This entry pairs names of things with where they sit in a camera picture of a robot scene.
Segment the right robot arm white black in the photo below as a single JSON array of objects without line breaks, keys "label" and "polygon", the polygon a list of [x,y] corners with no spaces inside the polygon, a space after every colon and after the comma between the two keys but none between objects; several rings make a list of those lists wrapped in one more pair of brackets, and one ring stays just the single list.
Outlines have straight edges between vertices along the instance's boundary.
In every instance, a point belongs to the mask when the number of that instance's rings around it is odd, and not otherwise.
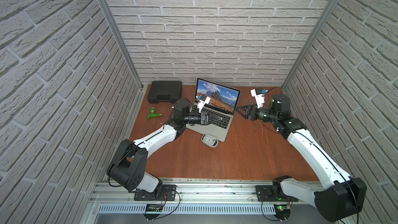
[{"label": "right robot arm white black", "polygon": [[290,100],[284,94],[274,95],[265,106],[266,90],[254,89],[254,105],[244,105],[236,111],[245,119],[271,123],[306,160],[317,175],[321,186],[311,186],[290,176],[273,179],[270,196],[276,200],[294,198],[315,207],[329,222],[356,215],[363,209],[367,186],[342,169],[315,141],[307,126],[292,117]]}]

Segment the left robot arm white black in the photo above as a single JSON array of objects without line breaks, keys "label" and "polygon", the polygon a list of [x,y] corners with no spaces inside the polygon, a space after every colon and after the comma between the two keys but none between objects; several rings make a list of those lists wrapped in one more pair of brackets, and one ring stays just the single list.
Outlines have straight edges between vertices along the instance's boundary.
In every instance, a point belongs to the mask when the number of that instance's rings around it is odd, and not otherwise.
[{"label": "left robot arm white black", "polygon": [[186,125],[209,125],[216,122],[209,120],[207,111],[203,110],[210,103],[210,97],[204,95],[197,99],[196,112],[192,111],[194,105],[188,99],[179,99],[160,129],[135,141],[122,141],[106,175],[129,192],[139,189],[150,194],[160,194],[163,182],[146,172],[147,159],[164,145],[179,138],[186,130]]}]

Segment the white wireless mouse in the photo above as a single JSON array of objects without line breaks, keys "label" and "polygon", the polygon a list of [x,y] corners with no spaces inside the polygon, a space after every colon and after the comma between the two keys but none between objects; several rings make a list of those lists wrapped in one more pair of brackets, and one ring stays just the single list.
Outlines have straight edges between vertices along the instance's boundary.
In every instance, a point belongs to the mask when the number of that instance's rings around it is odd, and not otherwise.
[{"label": "white wireless mouse", "polygon": [[204,143],[205,145],[211,147],[211,148],[215,148],[218,146],[218,139],[212,135],[209,134],[204,134],[201,138],[202,143]]}]

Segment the silver laptop with mountain wallpaper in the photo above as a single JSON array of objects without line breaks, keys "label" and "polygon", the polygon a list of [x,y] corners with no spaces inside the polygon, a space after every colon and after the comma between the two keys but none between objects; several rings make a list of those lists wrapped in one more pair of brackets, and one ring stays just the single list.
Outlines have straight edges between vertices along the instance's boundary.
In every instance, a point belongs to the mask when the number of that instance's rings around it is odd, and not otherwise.
[{"label": "silver laptop with mountain wallpaper", "polygon": [[211,99],[201,112],[208,113],[208,120],[209,116],[220,116],[222,120],[209,125],[187,125],[187,128],[200,134],[212,135],[218,141],[224,142],[234,117],[240,93],[239,89],[198,78],[192,112],[199,113],[197,96],[206,94]]}]

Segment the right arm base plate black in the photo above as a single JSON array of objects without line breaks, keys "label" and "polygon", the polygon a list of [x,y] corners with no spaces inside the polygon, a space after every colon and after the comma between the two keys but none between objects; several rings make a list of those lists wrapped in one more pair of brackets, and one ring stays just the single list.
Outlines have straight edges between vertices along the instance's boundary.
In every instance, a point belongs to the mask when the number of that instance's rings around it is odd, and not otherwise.
[{"label": "right arm base plate black", "polygon": [[257,185],[255,186],[256,195],[259,202],[298,202],[294,197],[286,196],[281,190],[274,189],[272,185]]}]

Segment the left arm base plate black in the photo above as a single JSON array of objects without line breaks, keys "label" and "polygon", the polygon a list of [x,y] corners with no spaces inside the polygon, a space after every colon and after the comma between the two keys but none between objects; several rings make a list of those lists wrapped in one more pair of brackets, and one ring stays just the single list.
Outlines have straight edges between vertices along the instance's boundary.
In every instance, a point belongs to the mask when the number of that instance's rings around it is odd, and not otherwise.
[{"label": "left arm base plate black", "polygon": [[176,185],[166,184],[158,186],[154,192],[147,192],[136,189],[134,194],[135,201],[175,201]]}]

